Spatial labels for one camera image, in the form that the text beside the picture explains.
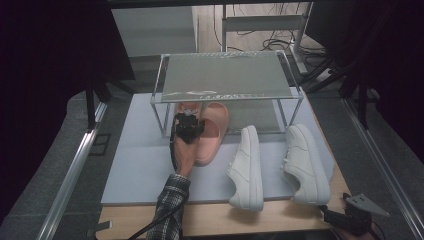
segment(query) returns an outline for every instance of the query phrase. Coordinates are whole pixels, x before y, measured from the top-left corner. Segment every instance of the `white wall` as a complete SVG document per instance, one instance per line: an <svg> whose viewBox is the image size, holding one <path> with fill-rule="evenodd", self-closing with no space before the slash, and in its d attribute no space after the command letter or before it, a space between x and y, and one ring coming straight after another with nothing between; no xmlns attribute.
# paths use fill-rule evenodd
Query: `white wall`
<svg viewBox="0 0 424 240"><path fill-rule="evenodd" d="M113 9L129 57L194 53L192 7Z"/></svg>

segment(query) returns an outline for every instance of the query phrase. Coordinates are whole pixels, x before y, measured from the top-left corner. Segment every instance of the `glass shelf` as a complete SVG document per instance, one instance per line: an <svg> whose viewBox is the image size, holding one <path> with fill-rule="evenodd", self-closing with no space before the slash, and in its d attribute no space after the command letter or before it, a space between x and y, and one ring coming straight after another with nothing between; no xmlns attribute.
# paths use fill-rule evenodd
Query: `glass shelf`
<svg viewBox="0 0 424 240"><path fill-rule="evenodd" d="M229 107L227 133L239 132L248 124L259 133L276 133L292 123L303 97L283 51L164 54L150 103L163 136L175 103L212 101L225 101ZM290 120L285 117L283 99L296 101ZM165 116L158 104L166 104Z"/></svg>

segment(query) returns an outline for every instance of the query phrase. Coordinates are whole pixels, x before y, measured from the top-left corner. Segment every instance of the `person's arm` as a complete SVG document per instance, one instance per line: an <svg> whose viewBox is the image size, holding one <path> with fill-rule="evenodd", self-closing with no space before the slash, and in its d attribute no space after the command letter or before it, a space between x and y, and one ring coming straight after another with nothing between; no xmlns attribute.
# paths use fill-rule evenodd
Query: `person's arm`
<svg viewBox="0 0 424 240"><path fill-rule="evenodd" d="M176 173L169 176L158 197L154 220L165 216L188 200L190 187L188 177L196 160L197 143L198 139L192 144L186 144L178 137L175 139L174 154L178 167ZM146 239L181 239L183 212L184 207L181 206L174 214L150 229Z"/></svg>

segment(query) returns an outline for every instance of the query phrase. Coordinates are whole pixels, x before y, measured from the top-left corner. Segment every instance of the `floor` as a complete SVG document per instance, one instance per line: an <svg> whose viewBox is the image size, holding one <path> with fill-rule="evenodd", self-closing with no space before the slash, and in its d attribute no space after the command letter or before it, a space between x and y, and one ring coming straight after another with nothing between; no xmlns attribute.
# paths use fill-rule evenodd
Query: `floor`
<svg viewBox="0 0 424 240"><path fill-rule="evenodd" d="M281 4L255 5L249 8L245 5L235 5L236 15L268 14L275 12L295 13L304 9L301 4L299 9L297 3L281 6ZM215 8L215 29L219 36L220 30L220 7ZM228 6L227 14L232 13L232 6ZM199 52L216 52L220 50L219 37L215 37L213 24L214 7L199 7L198 14L200 20ZM236 33L228 37L228 46L242 50L261 50L263 41L269 39L272 32L254 33L248 35L237 35ZM288 36L283 39L290 39L290 32L275 32L272 35ZM302 39L302 46L317 48L319 45L312 39L305 37ZM312 65L318 64L322 58L311 59ZM124 82L128 86L139 92L150 92L156 77L155 70L137 68L143 63L157 64L158 58L131 59L136 75L136 81ZM296 68L292 67L296 80L303 78ZM368 145L361 138L360 130L355 125L349 114L347 105L338 96L337 90L341 84L335 82L330 86L309 94L308 98L314 109L316 117L321 125L323 133L327 138L335 159L337 160L346 182L352 194L364 193L367 197L376 202L379 206L390 213L390 218L374 216L375 222L381 226L386 239L419 239L411 231L408 222L405 220L405 213L402 212L401 205L393 193L390 184L384 179L384 172L378 167L378 163L373 158ZM87 157L84 167L79 174L75 189L66 204L63 217L53 229L53 239L94 239L90 234L96 228L100 216L100 199L102 189L106 183L109 169L119 142L120 131L125 121L126 112L131 102L131 94L108 84L112 93L112 98L106 103L107 110L98 129L98 136L108 140L107 145L94 144L90 155ZM355 108L355 97L348 99ZM404 194L409 196L412 205L417 212L424 212L424 166L412 153L408 146L397 136L376 111L374 105L368 105L368 133L377 143L378 149L383 155L387 165L390 167L397 181L400 183ZM10 214L4 220L0 228L0 239L36 239L40 229L48 216L50 207L62 185L62 181L67 174L69 167L75 157L84 134L86 132L87 112L85 105L85 94L80 93L68 102L68 115L63 122L62 129L58 133L54 144L51 146L47 156L41 164L39 170L27 186L24 193L16 202ZM95 143L101 143L101 137ZM321 239L328 239L325 234L321 234ZM223 236L219 239L313 239L308 235L293 236L289 234L276 233L272 235L255 236Z"/></svg>

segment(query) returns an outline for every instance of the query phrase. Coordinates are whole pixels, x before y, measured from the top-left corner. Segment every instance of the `black curtain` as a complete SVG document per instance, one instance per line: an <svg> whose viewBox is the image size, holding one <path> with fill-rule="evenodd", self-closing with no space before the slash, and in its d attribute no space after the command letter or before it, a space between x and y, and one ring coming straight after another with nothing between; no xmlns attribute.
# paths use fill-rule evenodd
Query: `black curtain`
<svg viewBox="0 0 424 240"><path fill-rule="evenodd" d="M0 3L1 220L60 130L69 98L88 78L97 90L107 78L134 79L106 3Z"/></svg>

